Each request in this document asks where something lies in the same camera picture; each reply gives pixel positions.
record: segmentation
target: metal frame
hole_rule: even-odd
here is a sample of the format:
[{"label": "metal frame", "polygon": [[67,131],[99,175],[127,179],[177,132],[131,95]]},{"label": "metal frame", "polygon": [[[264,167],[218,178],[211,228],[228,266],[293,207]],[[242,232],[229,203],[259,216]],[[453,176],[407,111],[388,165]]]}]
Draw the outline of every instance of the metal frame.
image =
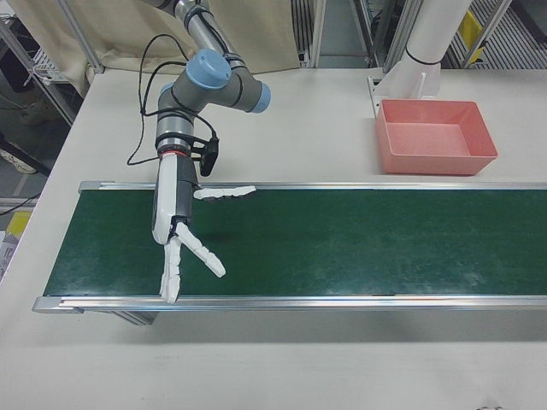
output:
[{"label": "metal frame", "polygon": [[[233,188],[254,185],[258,190],[547,190],[547,182],[315,182],[315,183],[207,183],[207,188]],[[83,190],[154,190],[152,182],[118,183],[112,181],[82,181]]]},{"label": "metal frame", "polygon": [[70,6],[68,5],[67,1],[66,0],[56,0],[56,1],[57,1],[57,5],[59,6],[59,8],[61,9],[62,13],[65,16],[68,26],[70,27],[74,36],[76,37],[76,40],[79,43],[79,47],[84,52],[85,57],[87,58],[87,61],[93,67],[93,70],[95,71],[95,73],[96,74],[104,73],[104,65],[101,63],[101,60],[97,56],[97,53],[95,52],[95,50],[89,44],[89,41],[87,41],[87,38],[85,37],[84,32],[79,26],[79,23],[76,20],[76,17],[74,17],[74,13],[70,9]]},{"label": "metal frame", "polygon": [[309,56],[309,66],[311,68],[318,68],[319,66],[319,57],[321,54],[321,40],[323,39],[323,25],[325,23],[325,10],[326,0],[318,0],[317,7],[314,10],[314,38],[312,40]]},{"label": "metal frame", "polygon": [[477,37],[471,48],[468,50],[465,58],[461,63],[462,68],[469,68],[471,65],[471,59],[473,58],[475,52],[488,40],[492,35],[494,30],[496,30],[497,25],[505,15],[505,12],[511,5],[512,0],[498,0],[496,7],[492,10],[492,13],[488,17],[488,21],[485,23],[485,26],[480,32],[480,35]]},{"label": "metal frame", "polygon": [[[205,184],[238,186],[241,184]],[[547,190],[547,183],[318,183],[256,184],[259,190]],[[83,190],[153,190],[152,183],[85,181]],[[175,304],[161,297],[42,296],[38,313],[106,312],[135,324],[150,325],[158,312],[232,310],[401,310],[401,309],[547,309],[547,296],[391,295],[391,296],[188,296]]]},{"label": "metal frame", "polygon": [[379,19],[378,27],[376,28],[376,34],[374,35],[373,40],[373,49],[371,54],[376,56],[378,59],[379,65],[383,66],[385,63],[385,35],[387,34],[387,29],[389,28],[391,17],[393,16],[393,10],[397,0],[385,0],[384,9],[382,10],[382,15]]},{"label": "metal frame", "polygon": [[423,0],[406,0],[404,2],[403,12],[401,13],[399,23],[397,24],[397,30],[395,31],[391,47],[385,58],[384,73],[388,73],[395,64],[401,60],[401,57],[403,57],[404,48],[409,41],[412,27],[414,27],[422,3]]},{"label": "metal frame", "polygon": [[49,98],[53,106],[57,109],[62,118],[70,125],[74,123],[76,119],[75,112],[70,108],[70,106],[65,101],[62,94],[57,90],[55,85],[46,85],[44,84],[38,76],[33,72],[32,68],[34,67],[34,61],[27,54],[25,48],[21,45],[17,37],[9,30],[7,25],[0,22],[0,37],[8,45],[8,47],[13,51],[17,59],[21,62],[23,67],[28,71],[28,73],[35,79],[35,84],[37,84],[44,94]]},{"label": "metal frame", "polygon": [[368,14],[366,0],[354,0],[354,10],[356,12],[357,21],[361,27],[362,40],[367,46],[368,50],[368,67],[379,67],[379,60],[376,53],[373,52],[373,35],[370,32],[371,20]]}]

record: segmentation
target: cable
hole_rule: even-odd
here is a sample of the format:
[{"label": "cable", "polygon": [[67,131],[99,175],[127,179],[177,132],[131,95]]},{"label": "cable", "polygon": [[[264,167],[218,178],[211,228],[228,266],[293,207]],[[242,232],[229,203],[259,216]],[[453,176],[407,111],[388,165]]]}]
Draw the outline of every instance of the cable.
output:
[{"label": "cable", "polygon": [[180,54],[188,61],[188,56],[186,55],[185,51],[183,50],[182,46],[180,45],[179,40],[177,40],[175,37],[173,37],[169,34],[158,34],[157,36],[153,37],[148,42],[146,47],[144,47],[143,56],[140,60],[140,66],[138,68],[138,105],[139,105],[139,113],[140,113],[140,121],[141,121],[140,138],[138,139],[137,148],[132,152],[131,155],[129,155],[129,158],[127,158],[126,164],[128,166],[140,165],[140,164],[144,164],[145,162],[149,162],[149,161],[153,161],[153,160],[158,159],[158,157],[156,156],[156,157],[152,157],[152,158],[147,158],[146,160],[142,160],[142,161],[132,161],[133,157],[138,153],[138,150],[140,149],[140,147],[143,143],[143,139],[144,139],[144,117],[148,116],[146,114],[146,102],[148,101],[148,95],[149,95],[149,92],[150,92],[150,87],[152,85],[152,80],[155,78],[155,76],[158,74],[158,72],[163,67],[166,67],[168,65],[178,65],[178,66],[185,66],[186,65],[185,62],[167,61],[167,62],[164,62],[164,63],[160,64],[158,67],[156,67],[156,69],[154,70],[154,72],[152,73],[152,75],[150,76],[150,78],[148,80],[148,84],[146,85],[146,92],[144,94],[144,101],[143,101],[142,84],[143,84],[144,58],[146,58],[146,55],[147,55],[148,50],[150,49],[151,45],[157,39],[164,38],[164,37],[165,38],[171,38],[177,44],[177,48],[179,49]]},{"label": "cable", "polygon": [[202,14],[203,13],[198,13],[197,17],[209,29],[209,31],[215,36],[216,41],[218,42],[218,44],[222,48],[222,51],[224,52],[224,54],[228,54],[230,52],[230,50],[228,49],[227,44],[222,39],[221,34],[219,32],[217,32],[216,29],[213,26],[211,26],[211,24],[207,21],[207,19],[205,17],[202,16]]},{"label": "cable", "polygon": [[13,208],[8,209],[7,211],[0,212],[0,216],[4,216],[9,214],[10,212],[14,212],[15,210],[24,207],[28,202],[30,202],[33,199],[38,198],[42,192],[39,192],[38,194],[31,196],[30,198],[27,198],[25,201],[21,202],[19,205],[15,205]]},{"label": "cable", "polygon": [[[210,26],[208,22],[206,22],[205,24],[210,27],[210,30],[212,30],[218,36],[219,40],[221,41],[220,34],[212,26]],[[164,113],[177,113],[177,114],[190,115],[190,116],[192,116],[194,118],[197,118],[198,120],[202,121],[202,123],[204,123],[204,125],[206,127],[208,127],[208,129],[211,132],[211,139],[210,139],[211,141],[218,141],[219,140],[219,138],[217,137],[217,134],[216,134],[216,130],[213,128],[213,126],[207,120],[205,120],[202,116],[200,116],[199,113],[187,108],[182,102],[180,102],[180,100],[174,95],[173,87],[171,88],[171,96],[173,97],[173,100],[179,105],[177,108],[163,108],[163,109],[158,109],[156,111],[153,111],[151,113],[146,112],[146,105],[147,105],[147,102],[148,102],[148,96],[150,94],[150,87],[152,85],[152,82],[153,82],[154,78],[157,76],[157,74],[160,72],[160,70],[162,68],[166,67],[166,66],[169,66],[169,65],[176,65],[176,66],[181,66],[181,67],[186,65],[186,62],[166,61],[166,62],[163,62],[162,64],[160,64],[159,66],[157,66],[154,69],[154,71],[152,72],[152,75],[150,76],[150,78],[148,79],[148,84],[146,85],[146,89],[144,91],[144,97],[143,97],[142,83],[143,83],[144,58],[146,57],[146,54],[148,53],[148,50],[150,49],[150,46],[152,45],[152,43],[154,43],[154,41],[156,41],[158,38],[161,38],[161,37],[171,38],[177,44],[180,53],[188,61],[188,56],[183,51],[182,47],[180,46],[179,41],[176,38],[174,38],[173,36],[170,36],[169,34],[158,34],[157,36],[153,37],[153,39],[151,39],[151,41],[149,41],[149,43],[144,48],[143,57],[141,58],[140,67],[139,67],[139,70],[138,70],[138,104],[139,104],[140,116],[141,116],[141,132],[140,132],[140,138],[138,139],[137,148],[132,152],[132,154],[129,156],[129,158],[126,161],[126,164],[128,166],[139,165],[139,164],[143,164],[145,162],[154,161],[154,160],[159,159],[158,156],[155,156],[155,157],[152,157],[152,158],[147,158],[147,159],[142,160],[142,161],[132,161],[133,157],[140,150],[140,147],[143,143],[143,139],[144,139],[144,117],[151,117],[153,115],[164,114]]]}]

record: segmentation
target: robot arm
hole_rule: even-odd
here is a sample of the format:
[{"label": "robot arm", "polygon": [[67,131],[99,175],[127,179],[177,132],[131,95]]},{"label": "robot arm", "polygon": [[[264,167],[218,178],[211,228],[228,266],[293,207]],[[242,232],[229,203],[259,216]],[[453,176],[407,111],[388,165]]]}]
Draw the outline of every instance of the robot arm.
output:
[{"label": "robot arm", "polygon": [[[218,155],[218,139],[194,137],[194,120],[209,103],[249,113],[261,113],[270,102],[267,85],[254,79],[241,56],[222,33],[200,0],[143,0],[180,20],[200,49],[185,71],[173,83],[163,87],[158,101],[156,149],[160,158],[152,234],[165,247],[165,272],[162,296],[175,302],[179,293],[179,248],[188,247],[217,276],[226,272],[188,229],[191,202],[198,190],[192,153],[199,154],[200,173],[210,175]],[[248,190],[225,190],[225,196],[240,196]],[[207,197],[201,194],[198,198]]]}]

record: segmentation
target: pink tray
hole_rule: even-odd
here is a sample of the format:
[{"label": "pink tray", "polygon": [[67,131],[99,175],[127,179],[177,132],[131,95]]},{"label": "pink tray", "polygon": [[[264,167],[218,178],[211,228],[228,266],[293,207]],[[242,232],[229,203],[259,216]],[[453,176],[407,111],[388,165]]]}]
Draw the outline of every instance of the pink tray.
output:
[{"label": "pink tray", "polygon": [[376,135],[387,173],[475,175],[497,158],[475,102],[382,100]]}]

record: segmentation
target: metal pole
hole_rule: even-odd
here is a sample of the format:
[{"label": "metal pole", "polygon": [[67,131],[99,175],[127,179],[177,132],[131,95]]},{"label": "metal pole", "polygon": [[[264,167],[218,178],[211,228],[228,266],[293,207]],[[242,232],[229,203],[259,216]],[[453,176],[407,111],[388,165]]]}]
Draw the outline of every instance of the metal pole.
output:
[{"label": "metal pole", "polygon": [[65,101],[62,94],[57,90],[54,85],[45,85],[42,81],[36,76],[32,68],[34,67],[34,61],[27,54],[25,48],[21,45],[17,37],[9,30],[9,28],[0,22],[0,37],[8,45],[9,49],[13,51],[17,59],[21,62],[23,67],[28,71],[32,78],[35,79],[34,84],[37,84],[38,87],[44,92],[44,94],[50,99],[53,106],[59,111],[62,118],[70,125],[74,123],[76,114],[70,108],[70,106]]},{"label": "metal pole", "polygon": [[361,34],[368,52],[368,67],[379,67],[378,56],[373,52],[373,35],[370,32],[371,20],[368,15],[366,0],[354,0],[354,10],[357,14]]},{"label": "metal pole", "polygon": [[396,4],[397,0],[386,0],[384,2],[382,16],[379,19],[376,34],[374,35],[372,53],[377,56],[380,66],[383,66],[385,62],[385,35],[387,34],[387,29],[390,26],[391,16],[393,15],[393,10],[395,9]]},{"label": "metal pole", "polygon": [[385,59],[384,73],[389,72],[393,66],[401,60],[404,48],[409,41],[410,32],[416,21],[416,16],[420,12],[422,1],[423,0],[406,0],[406,2],[404,2],[401,20],[399,20],[399,24],[397,24],[395,36],[393,36],[391,47]]},{"label": "metal pole", "polygon": [[471,65],[471,59],[477,52],[477,50],[484,46],[486,40],[491,36],[491,34],[496,30],[497,25],[502,20],[507,8],[511,4],[512,0],[499,0],[496,7],[492,10],[488,21],[485,23],[480,35],[477,37],[471,48],[469,49],[465,59],[462,62],[462,68],[468,68]]},{"label": "metal pole", "polygon": [[321,53],[321,40],[323,38],[323,23],[325,22],[326,0],[319,0],[315,10],[314,38],[311,44],[311,53],[309,56],[309,65],[312,68],[319,66],[319,56]]},{"label": "metal pole", "polygon": [[104,73],[104,65],[101,63],[101,60],[99,60],[99,57],[97,56],[97,53],[95,53],[95,50],[91,47],[91,45],[87,41],[87,38],[85,37],[84,32],[79,26],[79,23],[76,20],[76,17],[74,17],[74,13],[70,9],[70,6],[68,6],[68,3],[66,2],[66,0],[56,0],[56,1],[59,7],[61,8],[62,13],[65,15],[67,23],[70,26],[74,36],[76,36],[76,40],[79,43],[79,47],[84,52],[85,57],[87,58],[87,61],[93,67],[93,70],[95,71],[95,73],[97,74]]}]

